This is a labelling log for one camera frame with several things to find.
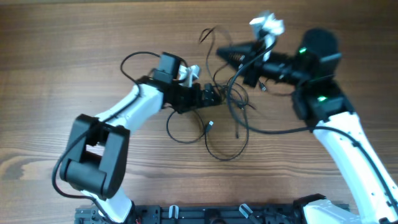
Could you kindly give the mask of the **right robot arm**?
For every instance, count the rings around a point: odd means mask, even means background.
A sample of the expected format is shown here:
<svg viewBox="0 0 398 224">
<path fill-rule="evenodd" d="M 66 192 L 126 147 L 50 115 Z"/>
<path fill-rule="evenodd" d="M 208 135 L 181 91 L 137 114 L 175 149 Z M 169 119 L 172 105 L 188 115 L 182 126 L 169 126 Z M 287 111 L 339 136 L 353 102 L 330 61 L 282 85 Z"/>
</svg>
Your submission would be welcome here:
<svg viewBox="0 0 398 224">
<path fill-rule="evenodd" d="M 358 214 L 342 210 L 323 197 L 307 197 L 299 206 L 304 223 L 396 223 L 397 184 L 368 141 L 353 105 L 335 81 L 341 54 L 336 37 L 328 30 L 306 31 L 289 56 L 259 40 L 220 47 L 217 55 L 254 86 L 261 77 L 294 87 L 293 109 L 328 151 L 356 202 Z"/>
</svg>

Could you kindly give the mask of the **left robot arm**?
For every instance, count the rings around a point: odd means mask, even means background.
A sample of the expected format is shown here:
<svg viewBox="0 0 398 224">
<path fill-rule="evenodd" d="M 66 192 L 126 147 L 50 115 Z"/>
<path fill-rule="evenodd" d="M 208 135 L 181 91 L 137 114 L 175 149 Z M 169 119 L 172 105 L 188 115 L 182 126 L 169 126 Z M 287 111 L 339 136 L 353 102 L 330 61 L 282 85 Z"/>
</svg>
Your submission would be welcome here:
<svg viewBox="0 0 398 224">
<path fill-rule="evenodd" d="M 73 123 L 65 151 L 52 171 L 53 188 L 61 178 L 91 200 L 89 209 L 79 209 L 76 223 L 139 223 L 134 202 L 121 187 L 127 164 L 129 138 L 152 115 L 169 105 L 176 113 L 216 106 L 221 96 L 207 83 L 195 83 L 200 68 L 163 52 L 152 76 L 133 80 L 132 90 L 109 110 L 96 116 L 79 115 Z"/>
</svg>

